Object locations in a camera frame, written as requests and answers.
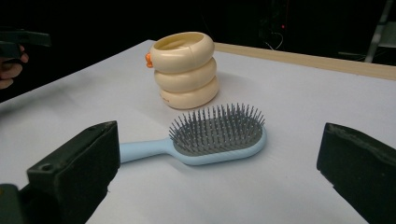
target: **hairbrush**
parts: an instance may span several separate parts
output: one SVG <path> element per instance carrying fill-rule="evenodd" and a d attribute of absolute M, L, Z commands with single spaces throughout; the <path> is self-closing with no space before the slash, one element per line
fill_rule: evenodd
<path fill-rule="evenodd" d="M 161 140 L 120 144 L 120 162 L 169 154 L 188 165 L 252 156 L 266 142 L 264 118 L 254 106 L 217 105 L 184 113 Z"/>

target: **metal bristle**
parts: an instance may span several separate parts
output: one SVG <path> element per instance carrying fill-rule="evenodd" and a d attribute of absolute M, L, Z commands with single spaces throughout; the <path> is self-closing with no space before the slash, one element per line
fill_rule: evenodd
<path fill-rule="evenodd" d="M 264 117 L 254 106 L 212 106 L 174 120 L 169 135 L 175 149 L 188 156 L 243 149 L 262 137 Z"/>

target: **stacked rings toy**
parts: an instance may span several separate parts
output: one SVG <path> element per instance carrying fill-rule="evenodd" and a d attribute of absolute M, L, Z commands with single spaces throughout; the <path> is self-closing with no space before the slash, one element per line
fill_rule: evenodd
<path fill-rule="evenodd" d="M 204 105 L 219 91 L 215 44 L 210 36 L 186 32 L 155 42 L 146 54 L 147 67 L 154 68 L 154 79 L 163 101 L 176 109 Z"/>

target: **white table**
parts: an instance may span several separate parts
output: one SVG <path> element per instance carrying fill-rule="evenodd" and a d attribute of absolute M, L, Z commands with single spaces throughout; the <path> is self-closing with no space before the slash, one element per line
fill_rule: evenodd
<path fill-rule="evenodd" d="M 82 130 L 116 120 L 120 142 L 165 138 L 185 111 L 165 105 L 147 40 L 0 104 L 0 183 Z M 220 91 L 206 106 L 254 105 L 268 142 L 239 161 L 188 166 L 168 155 L 124 163 L 88 223 L 366 223 L 316 168 L 326 122 L 396 147 L 396 81 L 216 51 Z"/>

